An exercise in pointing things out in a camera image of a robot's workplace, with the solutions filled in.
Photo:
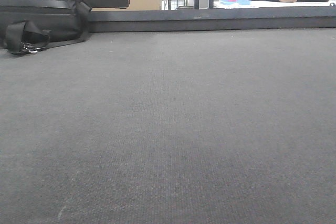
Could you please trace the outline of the black shoulder bag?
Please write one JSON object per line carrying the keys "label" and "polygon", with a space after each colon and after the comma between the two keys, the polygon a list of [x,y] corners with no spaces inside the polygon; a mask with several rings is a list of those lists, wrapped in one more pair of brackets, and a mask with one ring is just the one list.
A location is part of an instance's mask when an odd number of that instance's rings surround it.
{"label": "black shoulder bag", "polygon": [[17,56],[88,38],[84,0],[1,0],[1,48]]}

